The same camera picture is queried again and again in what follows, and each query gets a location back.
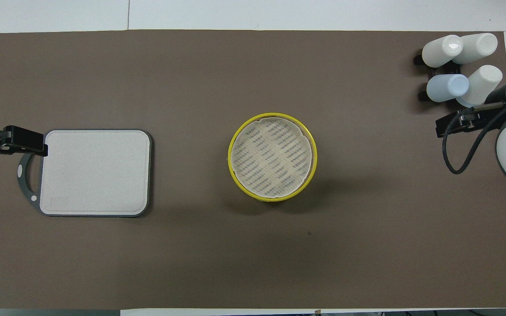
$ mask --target white tabletop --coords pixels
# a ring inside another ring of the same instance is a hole
[[[504,31],[506,46],[506,0],[0,0],[0,32],[127,29]],[[301,314],[321,307],[142,309],[121,314]]]

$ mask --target brown table mat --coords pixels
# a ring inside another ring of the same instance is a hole
[[[454,176],[434,133],[454,109],[416,100],[428,77],[412,58],[446,34],[0,34],[0,128],[155,142],[135,219],[43,216],[16,182],[20,156],[0,157],[0,308],[506,307],[496,132]],[[492,64],[506,82],[496,35],[464,74]],[[241,192],[226,160],[235,130],[272,111],[319,151],[311,184],[277,204]],[[449,140],[456,163],[474,137]]]

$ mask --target yellow rim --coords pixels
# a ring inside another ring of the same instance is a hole
[[[255,193],[247,190],[245,188],[245,186],[243,186],[241,184],[241,182],[239,182],[239,180],[237,180],[237,176],[235,176],[235,172],[233,171],[233,168],[231,167],[231,150],[233,149],[233,143],[235,142],[235,139],[237,138],[237,135],[239,135],[239,133],[245,128],[245,126],[248,126],[252,122],[257,121],[257,120],[261,120],[262,118],[268,118],[268,117],[271,117],[271,116],[277,116],[279,118],[284,118],[284,119],[287,119],[287,120],[293,122],[294,124],[297,124],[297,126],[299,126],[302,129],[302,132],[303,132],[304,136],[306,136],[308,138],[308,140],[309,140],[309,142],[311,144],[311,148],[313,150],[313,159],[312,159],[312,163],[311,163],[310,174],[307,176],[307,178],[304,181],[304,183],[299,188],[297,188],[294,192],[292,192],[291,194],[288,194],[287,196],[283,196],[283,197],[276,197],[276,198],[268,198],[268,197],[258,196],[257,194],[255,194]],[[302,122],[300,122],[299,120],[297,120],[297,119],[295,119],[292,116],[287,115],[287,114],[282,114],[282,113],[263,113],[263,114],[259,114],[257,116],[253,116],[252,118],[250,118],[249,120],[247,120],[245,123],[243,123],[237,129],[237,132],[235,132],[235,134],[233,134],[233,138],[231,138],[231,142],[229,143],[229,148],[228,148],[228,168],[229,168],[229,173],[231,174],[231,177],[233,178],[233,181],[247,195],[251,196],[252,198],[256,198],[257,200],[260,200],[260,201],[264,201],[264,202],[279,202],[279,201],[283,201],[283,200],[287,200],[289,198],[292,198],[293,196],[296,196],[299,192],[302,192],[302,190],[309,184],[309,182],[311,181],[311,179],[314,177],[315,167],[317,165],[318,165],[318,150],[317,150],[317,148],[315,146],[315,140],[314,140],[313,136],[311,135],[311,133],[307,129],[307,127],[304,126],[304,124],[302,124]]]

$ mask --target round container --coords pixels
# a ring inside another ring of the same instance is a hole
[[[313,178],[317,162],[311,133],[287,114],[253,116],[229,143],[231,177],[243,192],[259,201],[279,202],[296,196]]]

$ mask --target cable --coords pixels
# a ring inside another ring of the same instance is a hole
[[[480,314],[479,312],[474,312],[471,309],[469,309],[468,312],[471,312],[472,314],[476,314],[477,316],[487,316],[487,315],[484,315],[484,314]]]
[[[487,134],[490,131],[490,128],[493,126],[493,124],[499,120],[504,114],[506,114],[506,108],[501,110],[492,120],[486,124],[486,126],[481,130],[480,134],[477,136],[476,140],[474,141],[472,147],[470,148],[470,151],[468,152],[468,155],[466,156],[466,159],[464,160],[464,163],[462,166],[456,170],[452,164],[450,164],[450,161],[448,160],[448,153],[446,152],[446,141],[448,140],[448,134],[450,133],[450,130],[452,130],[452,126],[456,124],[456,121],[460,118],[460,116],[465,114],[470,114],[474,112],[474,108],[467,108],[466,110],[463,110],[462,112],[457,113],[452,120],[450,120],[450,123],[446,127],[446,130],[444,131],[444,135],[442,137],[442,158],[444,158],[444,163],[446,164],[446,167],[448,167],[448,170],[452,172],[453,174],[461,174],[468,168],[468,165],[472,161],[472,158],[474,154],[476,153],[476,150],[478,146],[480,146],[480,142],[483,140],[485,134]]]

